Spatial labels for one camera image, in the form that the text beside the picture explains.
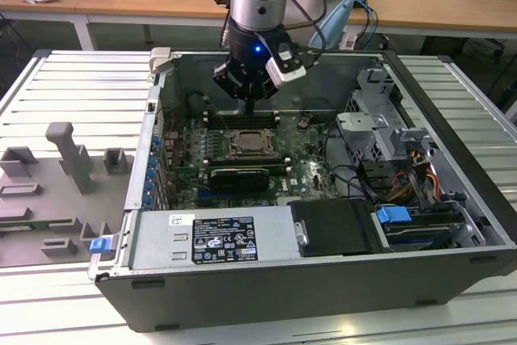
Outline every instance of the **power supply label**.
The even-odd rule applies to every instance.
[[[215,264],[258,260],[253,217],[194,220],[192,262]]]

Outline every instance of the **gray floor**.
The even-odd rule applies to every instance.
[[[34,48],[54,48],[79,50],[78,38],[70,23],[19,21],[15,25],[19,33]],[[31,54],[9,28],[0,36],[0,91],[3,93],[17,77],[23,61],[16,61],[17,45],[19,57],[28,60]],[[149,50],[155,46],[173,48],[216,48],[220,30],[218,27],[151,26],[154,43],[144,42],[140,25],[104,24],[92,25],[92,33],[101,50]],[[400,54],[419,54],[422,47],[421,36],[390,36],[389,48]],[[375,39],[371,48],[375,48]],[[495,46],[485,40],[470,40],[462,54],[454,58],[455,63],[483,90],[487,91],[494,79],[505,68],[509,59],[517,53],[517,40],[505,43],[502,60],[494,63],[492,52]],[[499,81],[492,98],[497,101],[501,91],[517,80],[517,61]]]

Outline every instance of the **blue clip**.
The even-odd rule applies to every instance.
[[[405,206],[383,206],[376,213],[381,224],[385,222],[411,222],[413,220]]]
[[[90,253],[109,254],[111,252],[111,238],[94,238],[90,243]]]

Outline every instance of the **metal slotted surface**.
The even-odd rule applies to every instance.
[[[420,86],[517,210],[517,130],[455,66],[437,57],[401,56]],[[402,100],[414,124],[423,126]]]
[[[96,52],[54,52],[45,62],[107,62],[119,60],[146,61],[146,53],[102,53]],[[417,57],[411,57],[413,66],[421,67]],[[426,90],[464,91],[466,88],[457,80],[454,82],[431,82]],[[131,83],[109,82],[110,90],[140,90],[145,81]],[[102,82],[76,81],[40,82],[37,90],[107,90]],[[105,116],[98,116],[97,121],[89,111],[79,112],[84,115],[75,127],[77,137],[98,137],[105,133],[109,116],[109,131],[117,136],[138,134],[132,122],[142,117],[140,111],[106,111]],[[39,117],[38,112],[30,112],[32,117]],[[456,130],[469,130],[469,123],[476,121],[476,128],[500,129],[500,125],[487,110],[464,109],[460,114],[454,109],[442,109],[449,122]],[[32,137],[45,129],[40,122],[24,123],[19,119],[17,125],[27,125],[23,135]],[[16,131],[2,137],[15,137]],[[497,148],[478,146],[476,155],[497,155],[505,160],[508,156],[517,157],[515,144]],[[497,168],[497,158],[487,159],[485,168]],[[90,345],[102,338],[104,342],[130,343],[135,345],[248,345],[248,344],[296,344],[301,345],[338,345],[338,344],[383,344],[383,345],[467,345],[467,344],[509,344],[517,343],[517,272],[505,276],[485,279],[472,286],[446,305],[415,309],[397,309],[369,313],[355,313],[332,317],[306,318],[282,322],[262,322],[249,325],[222,326],[195,330],[170,330],[167,332],[139,334],[131,331],[124,319],[115,311],[100,291],[86,275],[83,264],[69,264],[56,268],[34,269],[0,269],[0,343],[2,345],[27,344],[62,344],[73,343]],[[237,309],[248,309],[246,296],[241,301],[228,301]]]
[[[53,121],[74,125],[76,145],[90,156],[109,147],[135,154],[149,88],[148,52],[53,51],[0,116],[0,153],[28,146],[37,158],[58,156],[45,131]]]

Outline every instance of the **blue cable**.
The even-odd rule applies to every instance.
[[[370,36],[368,37],[368,40],[366,41],[366,44],[364,45],[364,50],[366,50],[373,37],[373,23],[374,23],[373,14],[372,14],[372,10],[370,9],[370,7],[368,7],[366,4],[364,4],[360,0],[355,0],[355,1],[358,2],[366,10],[366,12],[368,12],[368,16],[370,17],[370,20],[372,21],[372,29],[370,30]]]

